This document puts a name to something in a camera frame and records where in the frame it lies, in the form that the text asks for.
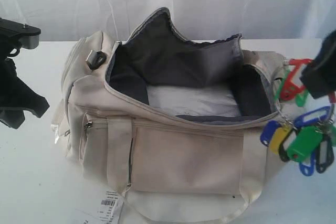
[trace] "white table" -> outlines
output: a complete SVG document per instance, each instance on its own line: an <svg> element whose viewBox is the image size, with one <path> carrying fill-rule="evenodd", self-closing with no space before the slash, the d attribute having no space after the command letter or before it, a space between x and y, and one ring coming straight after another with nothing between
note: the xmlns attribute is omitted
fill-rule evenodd
<svg viewBox="0 0 336 224"><path fill-rule="evenodd" d="M107 186L81 177L81 170L69 163L54 144L50 120L61 98L60 76L67 54L75 42L41 42L35 50L22 50L15 58L19 77L47 98L50 109L37 119L26 113L18 129L0 124L0 223L101 223L97 210ZM242 40L248 50L276 51L288 58L314 58L319 39ZM327 99L310 101L316 108ZM323 175L300 174L297 164L286 165L268 181L261 197L233 223L334 223L336 219L336 165ZM193 220L218 218L216 200L200 200L198 210L181 204L167 205L148 200L158 218ZM140 223L123 210L122 223Z"/></svg>

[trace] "beige duffel bag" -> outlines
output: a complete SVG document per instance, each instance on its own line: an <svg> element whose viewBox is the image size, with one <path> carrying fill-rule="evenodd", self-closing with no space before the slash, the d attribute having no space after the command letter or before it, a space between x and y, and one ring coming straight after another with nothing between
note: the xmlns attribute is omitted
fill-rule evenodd
<svg viewBox="0 0 336 224"><path fill-rule="evenodd" d="M62 76L56 140L85 177L122 196L241 195L240 208L208 221L229 222L262 191L267 149L259 137L279 118L270 83L284 60L243 51L240 39L187 41L166 8L124 44L103 32L80 39Z"/></svg>

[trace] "white backdrop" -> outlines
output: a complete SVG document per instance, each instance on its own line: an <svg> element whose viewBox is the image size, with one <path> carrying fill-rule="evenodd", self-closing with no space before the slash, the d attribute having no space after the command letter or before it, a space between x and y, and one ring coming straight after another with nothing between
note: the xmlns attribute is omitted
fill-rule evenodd
<svg viewBox="0 0 336 224"><path fill-rule="evenodd" d="M0 0L0 17L41 28L41 40L96 30L126 40L162 6L189 39L323 38L336 29L336 0Z"/></svg>

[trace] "black fabric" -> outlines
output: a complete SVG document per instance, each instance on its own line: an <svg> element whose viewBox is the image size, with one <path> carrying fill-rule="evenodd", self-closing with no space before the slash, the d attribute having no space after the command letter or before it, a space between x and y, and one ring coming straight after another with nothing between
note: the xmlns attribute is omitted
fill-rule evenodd
<svg viewBox="0 0 336 224"><path fill-rule="evenodd" d="M228 80L234 84L234 76L238 87L233 87L233 91L242 115L269 114L269 102L264 99L266 95L260 77L257 78L258 73L244 70L244 75L240 76L245 69L240 39L241 35L234 35L213 43L187 41L175 30L168 9L161 8L145 21L126 44L117 48L106 78L112 88L149 104L147 85L203 88ZM247 92L261 92L256 96L260 99L252 99L250 103L250 97L245 96ZM268 106L267 112L266 109L258 109L261 103L265 108ZM197 118L194 119L204 122L211 120Z"/></svg>

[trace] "bag handle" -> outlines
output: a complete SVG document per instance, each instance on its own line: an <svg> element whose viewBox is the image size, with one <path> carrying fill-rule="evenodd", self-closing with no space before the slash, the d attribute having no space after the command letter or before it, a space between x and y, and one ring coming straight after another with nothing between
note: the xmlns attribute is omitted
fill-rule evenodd
<svg viewBox="0 0 336 224"><path fill-rule="evenodd" d="M138 216L148 224L225 224L240 216L257 198L259 198L263 190L265 167L267 158L267 149L260 145L260 129L245 129L243 143L243 160L241 163L240 174L240 194L244 200L244 204L237 210L223 216L219 219L204 220L196 222L169 222L155 221L140 213L125 198L126 193L130 189L126 187L122 192L117 192L123 198L124 203L134 210Z"/></svg>

